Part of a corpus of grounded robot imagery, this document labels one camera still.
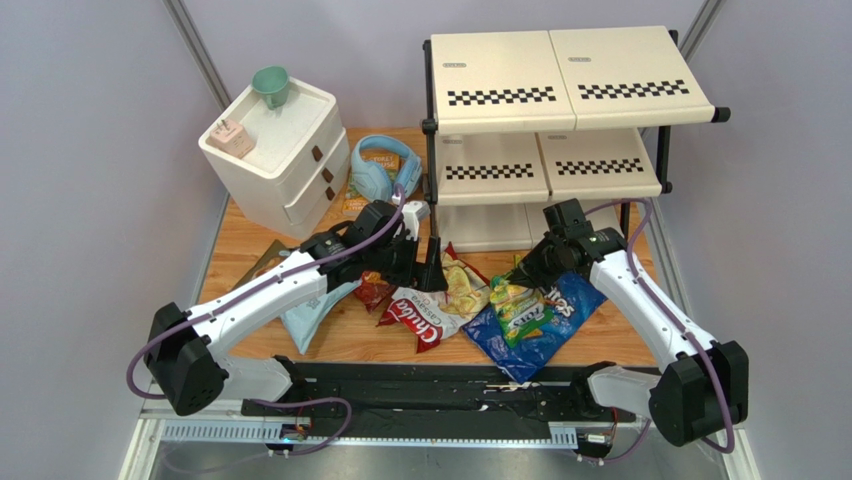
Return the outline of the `green Foxs snack bag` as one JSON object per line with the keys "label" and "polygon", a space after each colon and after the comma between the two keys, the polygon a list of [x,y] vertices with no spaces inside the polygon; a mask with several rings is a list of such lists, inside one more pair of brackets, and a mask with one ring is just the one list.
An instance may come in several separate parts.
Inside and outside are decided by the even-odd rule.
{"label": "green Foxs snack bag", "polygon": [[505,273],[491,279],[489,298],[503,338],[514,348],[527,337],[540,336],[541,328],[554,319],[554,312],[539,290],[512,284],[508,276]]}

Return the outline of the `white red Chuba chips bag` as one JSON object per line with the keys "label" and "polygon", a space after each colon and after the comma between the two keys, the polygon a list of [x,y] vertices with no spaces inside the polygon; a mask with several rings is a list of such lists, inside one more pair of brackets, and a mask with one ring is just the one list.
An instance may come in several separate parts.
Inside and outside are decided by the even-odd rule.
{"label": "white red Chuba chips bag", "polygon": [[458,333],[490,303],[490,281],[462,260],[453,245],[444,249],[441,262],[446,291],[399,288],[378,321],[380,327],[405,326],[416,337],[418,354]]}

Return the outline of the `blue Doritos chips bag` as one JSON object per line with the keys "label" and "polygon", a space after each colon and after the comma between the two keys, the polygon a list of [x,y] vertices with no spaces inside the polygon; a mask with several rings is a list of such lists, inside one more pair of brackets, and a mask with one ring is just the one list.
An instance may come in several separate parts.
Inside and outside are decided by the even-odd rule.
{"label": "blue Doritos chips bag", "polygon": [[531,380],[569,341],[607,298],[580,276],[563,275],[550,288],[540,289],[554,312],[540,336],[522,340],[510,348],[503,338],[490,303],[463,331],[504,374],[518,383]]}

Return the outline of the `red Doritos chips bag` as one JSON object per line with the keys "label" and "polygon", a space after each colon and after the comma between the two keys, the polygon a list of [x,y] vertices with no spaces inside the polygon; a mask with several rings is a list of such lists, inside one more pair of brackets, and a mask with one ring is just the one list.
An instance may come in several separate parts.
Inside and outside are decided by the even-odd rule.
{"label": "red Doritos chips bag", "polygon": [[364,272],[353,294],[368,313],[373,313],[397,289],[384,280],[378,272]]}

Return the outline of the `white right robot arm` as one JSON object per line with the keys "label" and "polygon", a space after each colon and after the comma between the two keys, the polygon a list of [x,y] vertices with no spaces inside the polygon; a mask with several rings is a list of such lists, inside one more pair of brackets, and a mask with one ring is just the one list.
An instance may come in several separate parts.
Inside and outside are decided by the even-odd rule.
{"label": "white right robot arm", "polygon": [[749,357],[702,329],[641,267],[636,234],[597,229],[577,199],[549,205],[542,239],[510,271],[514,285],[545,289],[577,274],[613,303],[651,351],[658,374],[600,362],[574,380],[582,408],[615,408],[651,421],[672,445],[701,441],[725,454],[748,416]]}

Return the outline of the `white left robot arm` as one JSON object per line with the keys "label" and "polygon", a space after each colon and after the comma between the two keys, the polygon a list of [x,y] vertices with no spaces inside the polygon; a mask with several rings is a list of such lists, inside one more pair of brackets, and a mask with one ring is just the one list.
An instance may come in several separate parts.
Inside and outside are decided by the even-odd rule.
{"label": "white left robot arm", "polygon": [[292,386],[284,363],[233,357],[234,346],[365,272],[398,287],[447,290],[439,237],[430,236],[425,261],[417,259],[419,226],[430,213],[423,201],[374,201],[356,219],[312,235],[279,265],[215,300],[186,311],[175,303],[159,308],[126,380],[131,382],[135,366],[143,363],[160,389],[149,397],[167,401],[178,416],[196,414],[217,400],[282,399]]}

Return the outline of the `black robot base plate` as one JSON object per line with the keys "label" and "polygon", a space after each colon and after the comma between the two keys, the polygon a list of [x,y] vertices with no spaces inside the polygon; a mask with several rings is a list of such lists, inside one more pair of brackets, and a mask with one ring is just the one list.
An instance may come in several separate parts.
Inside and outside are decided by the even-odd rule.
{"label": "black robot base plate", "polygon": [[527,385],[514,384],[497,367],[486,365],[287,362],[286,367],[295,380],[281,399],[285,408],[245,400],[242,415],[281,412],[294,416],[305,408],[340,405],[345,409],[346,428],[355,409],[467,411],[486,404],[531,409],[538,403],[550,418],[566,411],[571,419],[595,420],[610,414],[617,426],[637,420],[628,411],[593,408],[590,399],[582,399],[571,383],[585,373],[583,367],[545,367]]}

